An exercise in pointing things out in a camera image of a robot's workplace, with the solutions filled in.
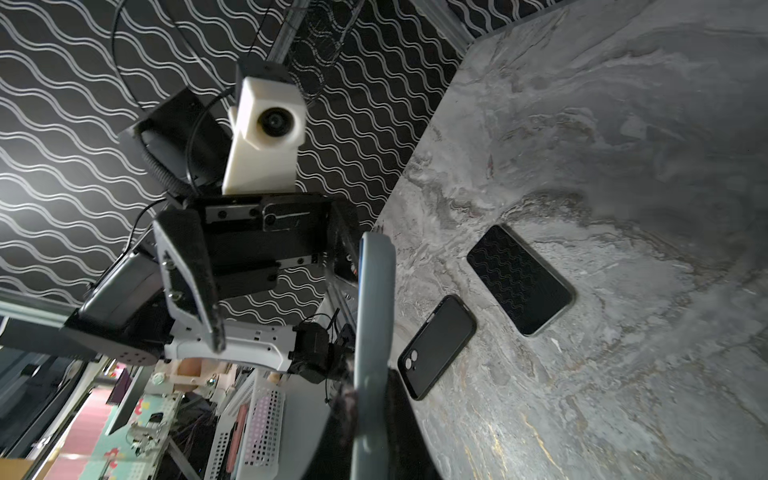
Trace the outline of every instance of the white plastic basket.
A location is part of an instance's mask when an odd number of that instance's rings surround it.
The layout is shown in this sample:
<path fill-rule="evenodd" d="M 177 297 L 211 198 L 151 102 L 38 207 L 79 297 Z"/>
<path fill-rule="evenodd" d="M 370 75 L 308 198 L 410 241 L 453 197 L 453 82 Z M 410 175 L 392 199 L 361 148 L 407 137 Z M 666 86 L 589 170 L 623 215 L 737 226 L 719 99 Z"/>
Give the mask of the white plastic basket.
<path fill-rule="evenodd" d="M 285 398 L 283 390 L 268 379 L 256 380 L 236 480 L 271 480 L 277 475 Z"/>
<path fill-rule="evenodd" d="M 248 378 L 234 393 L 219 417 L 219 421 L 216 424 L 216 433 L 214 434 L 214 443 L 210 447 L 210 454 L 208 455 L 204 480 L 217 480 L 219 477 L 219 471 L 226 460 L 224 453 L 227 451 L 227 444 L 230 441 L 230 432 L 237 420 L 237 412 L 240 410 L 241 405 L 253 397 L 253 386 L 256 383 L 257 377 L 261 374 L 259 370 L 254 370 L 248 375 Z"/>

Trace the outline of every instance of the wire mesh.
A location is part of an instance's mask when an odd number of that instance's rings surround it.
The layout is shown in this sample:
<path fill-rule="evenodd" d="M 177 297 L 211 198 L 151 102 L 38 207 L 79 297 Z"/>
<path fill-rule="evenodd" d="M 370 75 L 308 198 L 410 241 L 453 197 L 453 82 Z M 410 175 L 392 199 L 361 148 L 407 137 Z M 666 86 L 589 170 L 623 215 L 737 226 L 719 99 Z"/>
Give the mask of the wire mesh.
<path fill-rule="evenodd" d="M 323 93 L 328 74 L 341 55 L 346 34 L 357 20 L 364 2 L 310 2 L 285 61 L 307 105 L 311 105 Z"/>

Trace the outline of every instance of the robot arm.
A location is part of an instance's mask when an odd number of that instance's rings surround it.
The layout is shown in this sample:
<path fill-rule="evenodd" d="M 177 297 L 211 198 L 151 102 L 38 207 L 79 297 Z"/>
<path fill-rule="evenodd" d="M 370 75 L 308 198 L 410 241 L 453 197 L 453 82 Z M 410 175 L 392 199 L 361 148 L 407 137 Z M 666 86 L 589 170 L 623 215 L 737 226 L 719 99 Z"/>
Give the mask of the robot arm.
<path fill-rule="evenodd" d="M 281 270 L 312 264 L 323 267 L 329 291 L 356 296 L 362 236 L 355 207 L 324 194 L 286 192 L 294 190 L 306 107 L 282 65 L 240 62 L 237 92 L 227 166 L 219 183 L 209 179 L 223 194 L 208 188 L 203 196 L 174 197 L 151 232 L 93 287 L 64 331 L 131 365 L 203 357 L 320 382 L 336 376 L 351 350 L 329 343 L 321 325 L 236 322 L 218 305 L 271 290 Z M 172 114 L 192 101 L 184 95 L 166 102 L 170 110 L 161 106 L 140 122 L 140 130 L 156 130 L 156 142 L 161 133 L 168 135 L 155 159 L 160 163 L 172 151 L 168 132 L 174 130 L 166 125 L 184 121 Z M 207 130 L 216 127 L 206 123 Z M 214 137 L 219 142 L 220 135 Z M 128 140 L 144 141 L 141 134 Z M 146 155 L 149 149 L 140 150 Z M 168 171 L 174 171 L 170 164 Z"/>

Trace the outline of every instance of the phone screen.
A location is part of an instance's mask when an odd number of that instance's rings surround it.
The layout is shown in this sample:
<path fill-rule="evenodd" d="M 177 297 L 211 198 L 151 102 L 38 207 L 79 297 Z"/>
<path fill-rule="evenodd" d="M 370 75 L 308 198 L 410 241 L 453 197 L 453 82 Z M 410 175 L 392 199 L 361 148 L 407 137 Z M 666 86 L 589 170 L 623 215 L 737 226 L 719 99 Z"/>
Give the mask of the phone screen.
<path fill-rule="evenodd" d="M 467 261 L 523 335 L 532 335 L 573 300 L 573 295 L 515 238 L 494 225 Z"/>

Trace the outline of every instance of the smartphone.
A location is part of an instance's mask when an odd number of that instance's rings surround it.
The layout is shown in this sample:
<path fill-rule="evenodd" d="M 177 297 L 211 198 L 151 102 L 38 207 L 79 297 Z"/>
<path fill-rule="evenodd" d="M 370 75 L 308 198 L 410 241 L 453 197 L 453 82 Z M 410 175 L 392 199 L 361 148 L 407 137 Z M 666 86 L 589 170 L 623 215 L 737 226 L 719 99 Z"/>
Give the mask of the smartphone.
<path fill-rule="evenodd" d="M 574 301 L 565 280 L 500 225 L 483 235 L 467 261 L 525 336 L 538 332 Z"/>
<path fill-rule="evenodd" d="M 440 301 L 397 359 L 412 399 L 426 396 L 476 330 L 475 317 L 457 296 Z"/>

